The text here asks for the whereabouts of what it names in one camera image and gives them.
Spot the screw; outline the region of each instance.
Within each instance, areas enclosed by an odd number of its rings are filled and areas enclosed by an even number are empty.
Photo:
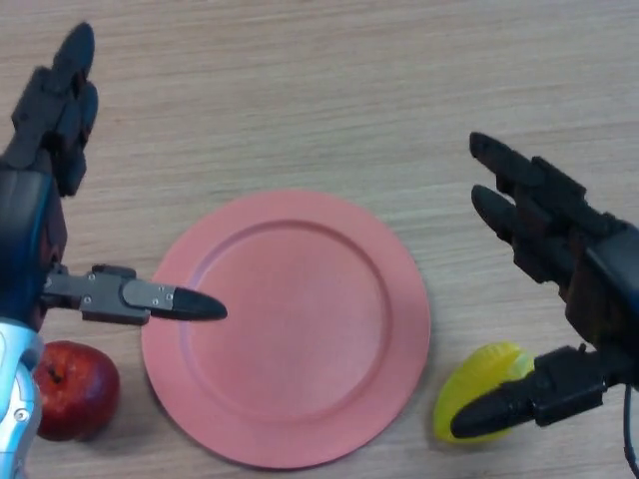
[[[29,411],[27,411],[26,409],[18,409],[13,414],[13,417],[15,417],[16,421],[18,421],[18,422],[24,422],[27,419],[29,419]]]

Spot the black robotic finger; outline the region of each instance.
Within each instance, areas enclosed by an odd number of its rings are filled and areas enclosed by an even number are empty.
[[[574,270],[574,259],[563,237],[536,235],[521,209],[500,194],[475,186],[472,203],[484,222],[501,240],[512,245],[514,263],[535,282],[556,282],[567,287]]]
[[[58,182],[60,197],[75,196],[86,173],[87,159],[81,146],[77,145],[70,155],[54,165],[54,175]]]
[[[88,23],[74,28],[62,43],[53,60],[52,71],[56,73],[53,90],[72,86],[77,96],[89,77],[95,54],[95,35]]]
[[[80,106],[80,126],[81,126],[81,143],[84,147],[89,141],[89,135],[93,130],[93,124],[98,116],[98,89],[91,82],[87,82],[80,96],[78,97]]]
[[[515,235],[525,235],[516,207],[506,198],[480,185],[472,188],[470,198],[479,216],[500,240],[512,244]]]
[[[482,133],[473,132],[469,138],[472,156],[496,175],[497,189],[513,196],[515,187],[534,188],[543,184],[544,175],[519,153]]]

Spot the robotic hand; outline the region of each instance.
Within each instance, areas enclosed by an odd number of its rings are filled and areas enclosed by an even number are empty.
[[[561,347],[535,359],[535,369],[477,398],[453,419],[456,437],[476,437],[534,420],[546,426],[603,403],[608,388],[639,385],[639,231],[585,200],[586,189],[541,158],[527,160],[498,141],[470,135],[470,153],[496,175],[496,189],[472,190],[472,202],[514,262],[538,283],[553,281],[565,315],[594,349]]]
[[[227,316],[212,297],[136,278],[133,269],[95,265],[75,276],[61,263],[67,230],[61,199],[86,172],[84,149],[98,113],[87,80],[94,35],[73,30],[51,68],[37,68],[12,115],[15,134],[0,155],[0,479],[26,477],[40,399],[33,380],[47,311],[77,309],[88,320],[142,325],[151,315],[209,320]]]

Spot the pink plate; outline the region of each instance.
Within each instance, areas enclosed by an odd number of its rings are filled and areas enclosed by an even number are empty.
[[[428,300],[408,251],[367,211],[302,191],[242,198],[204,218],[154,277],[222,301],[229,317],[142,331],[175,422],[236,462],[319,465],[400,412],[426,363]]]

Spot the black cable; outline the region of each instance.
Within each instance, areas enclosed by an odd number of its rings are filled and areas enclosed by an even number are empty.
[[[632,448],[632,436],[630,434],[630,402],[632,397],[632,386],[626,385],[626,394],[623,401],[623,450],[626,460],[630,466],[630,470],[636,478],[639,478],[639,466],[637,466],[637,458]]]

